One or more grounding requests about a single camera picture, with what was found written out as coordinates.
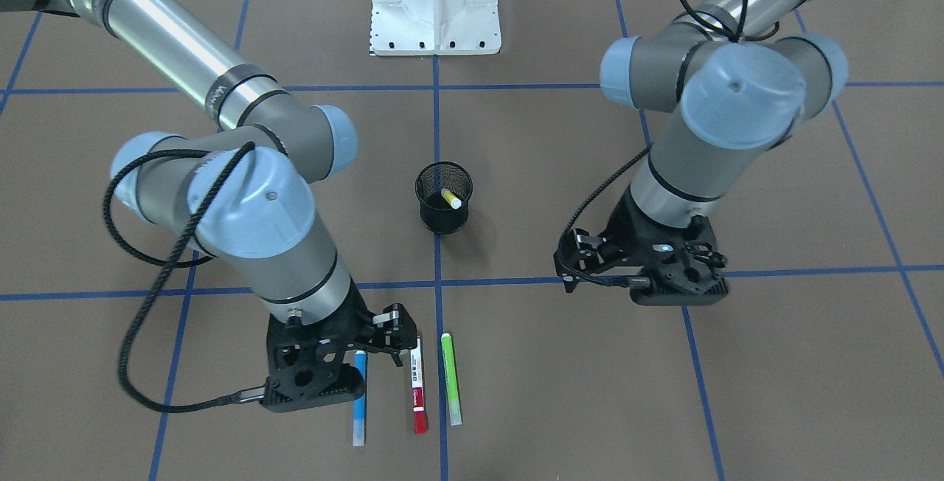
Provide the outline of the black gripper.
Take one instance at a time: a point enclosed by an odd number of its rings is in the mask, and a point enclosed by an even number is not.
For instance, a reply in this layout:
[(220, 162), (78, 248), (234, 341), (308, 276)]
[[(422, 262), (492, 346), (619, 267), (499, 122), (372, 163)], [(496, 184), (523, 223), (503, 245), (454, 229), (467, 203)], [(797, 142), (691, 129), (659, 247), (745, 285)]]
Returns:
[(695, 215), (681, 228), (644, 215), (625, 194), (599, 235), (568, 226), (558, 239), (554, 269), (572, 294), (580, 282), (628, 289), (644, 306), (705, 306), (729, 295), (708, 218)]
[(360, 370), (345, 363), (345, 354), (387, 353), (401, 369), (410, 364), (416, 334), (416, 323), (402, 304), (392, 303), (375, 315), (356, 285), (321, 321), (304, 325), (297, 319), (283, 322), (270, 317), (262, 405), (284, 413), (357, 400), (367, 384)]

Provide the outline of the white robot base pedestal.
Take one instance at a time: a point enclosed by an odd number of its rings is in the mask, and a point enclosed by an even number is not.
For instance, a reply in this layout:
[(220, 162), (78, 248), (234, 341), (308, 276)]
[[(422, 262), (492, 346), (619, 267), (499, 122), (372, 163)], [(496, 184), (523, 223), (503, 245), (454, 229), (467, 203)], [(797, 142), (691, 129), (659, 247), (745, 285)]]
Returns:
[(495, 55), (499, 0), (371, 0), (369, 51), (400, 55)]

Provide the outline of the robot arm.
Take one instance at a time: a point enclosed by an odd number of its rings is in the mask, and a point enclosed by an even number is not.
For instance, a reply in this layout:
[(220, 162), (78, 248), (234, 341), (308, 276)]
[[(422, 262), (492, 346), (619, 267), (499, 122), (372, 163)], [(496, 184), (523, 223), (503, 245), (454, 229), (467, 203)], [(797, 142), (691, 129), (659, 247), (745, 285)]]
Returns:
[[(256, 401), (290, 412), (356, 401), (364, 374), (351, 350), (386, 353), (398, 366), (417, 344), (399, 303), (367, 308), (316, 208), (310, 186), (347, 168), (358, 152), (350, 118), (334, 105), (301, 105), (178, 0), (2, 0), (4, 13), (80, 18), (118, 38), (192, 98), (217, 125), (190, 140), (148, 132), (111, 164), (102, 213), (111, 238), (161, 269), (131, 321), (117, 379), (137, 403), (184, 413)], [(131, 381), (131, 351), (176, 269), (222, 260), (268, 310), (268, 376), (193, 404), (162, 403)]]
[(847, 56), (832, 38), (774, 40), (782, 17), (811, 0), (679, 1), (684, 13), (660, 34), (621, 38), (601, 61), (607, 99), (670, 121), (620, 168), (638, 171), (599, 235), (567, 223), (553, 255), (566, 292), (623, 287), (649, 306), (727, 296), (712, 209), (847, 82)]

